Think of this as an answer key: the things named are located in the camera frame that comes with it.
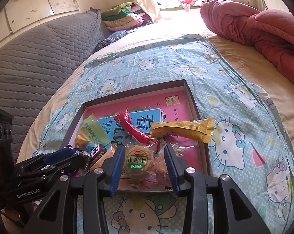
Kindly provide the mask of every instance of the pink quilt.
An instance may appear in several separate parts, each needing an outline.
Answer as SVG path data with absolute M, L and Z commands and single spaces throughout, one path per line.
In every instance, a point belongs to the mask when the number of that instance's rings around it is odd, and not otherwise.
M 242 3 L 215 0 L 200 8 L 207 28 L 252 45 L 294 83 L 294 17 L 279 10 L 258 11 Z

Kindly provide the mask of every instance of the pink heart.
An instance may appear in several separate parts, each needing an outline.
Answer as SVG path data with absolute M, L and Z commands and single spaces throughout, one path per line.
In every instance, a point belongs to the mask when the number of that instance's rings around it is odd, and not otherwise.
M 266 163 L 266 158 L 255 149 L 252 151 L 252 157 L 256 167 L 263 166 Z

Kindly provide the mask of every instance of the pink book cover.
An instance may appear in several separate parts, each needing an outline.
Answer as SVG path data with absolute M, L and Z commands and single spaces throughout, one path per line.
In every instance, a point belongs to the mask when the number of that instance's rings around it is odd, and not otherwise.
M 97 119 L 115 116 L 128 108 L 129 112 L 137 112 L 159 108 L 164 111 L 165 122 L 189 121 L 192 120 L 185 95 L 182 91 L 170 92 L 155 96 L 143 97 L 113 105 L 89 108 L 84 115 L 84 119 L 94 114 Z M 183 147 L 195 146 L 197 142 L 180 136 L 166 136 L 166 142 L 179 143 Z M 199 160 L 196 147 L 191 147 L 182 156 L 187 164 L 195 169 L 199 169 Z

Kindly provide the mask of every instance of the red snack wrapper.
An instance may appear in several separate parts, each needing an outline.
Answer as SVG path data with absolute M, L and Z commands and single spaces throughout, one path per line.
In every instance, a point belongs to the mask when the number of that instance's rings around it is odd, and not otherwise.
M 142 145 L 149 145 L 155 141 L 155 139 L 146 135 L 132 124 L 129 111 L 127 109 L 120 115 L 114 116 L 114 119 L 132 136 L 133 139 L 137 140 Z

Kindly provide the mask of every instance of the beige bedspread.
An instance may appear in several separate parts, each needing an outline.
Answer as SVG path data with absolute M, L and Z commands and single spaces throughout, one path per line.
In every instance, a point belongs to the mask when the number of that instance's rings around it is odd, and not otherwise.
M 246 80 L 261 86 L 268 92 L 277 106 L 294 147 L 294 84 L 282 76 L 276 67 L 253 47 L 244 46 L 213 34 L 206 28 L 201 18 L 195 18 L 191 22 L 173 19 L 135 29 L 121 40 L 96 52 L 80 65 L 37 116 L 23 142 L 18 162 L 31 157 L 37 148 L 43 128 L 48 124 L 53 111 L 61 108 L 65 103 L 67 95 L 82 76 L 84 64 L 87 61 L 102 54 L 119 52 L 157 41 L 175 39 L 185 34 L 208 36 L 217 50 Z

